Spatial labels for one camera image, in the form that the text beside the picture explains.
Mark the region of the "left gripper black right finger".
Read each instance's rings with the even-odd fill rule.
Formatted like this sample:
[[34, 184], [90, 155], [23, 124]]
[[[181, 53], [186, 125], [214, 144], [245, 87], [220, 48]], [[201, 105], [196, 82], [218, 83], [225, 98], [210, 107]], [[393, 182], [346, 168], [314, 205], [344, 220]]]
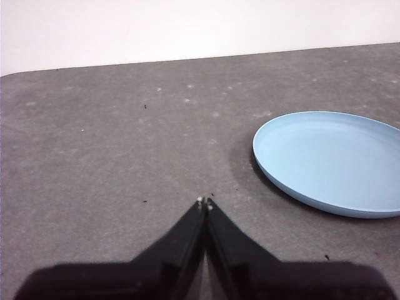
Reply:
[[395, 299], [373, 267], [343, 261], [284, 262], [206, 199], [209, 265], [226, 299]]

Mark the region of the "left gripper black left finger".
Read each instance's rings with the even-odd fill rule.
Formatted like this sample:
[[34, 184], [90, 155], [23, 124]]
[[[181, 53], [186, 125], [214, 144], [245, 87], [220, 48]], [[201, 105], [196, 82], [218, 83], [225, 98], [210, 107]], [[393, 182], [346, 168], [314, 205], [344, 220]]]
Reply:
[[199, 290], [206, 218], [203, 198], [131, 261], [65, 263], [38, 269], [16, 299], [187, 299]]

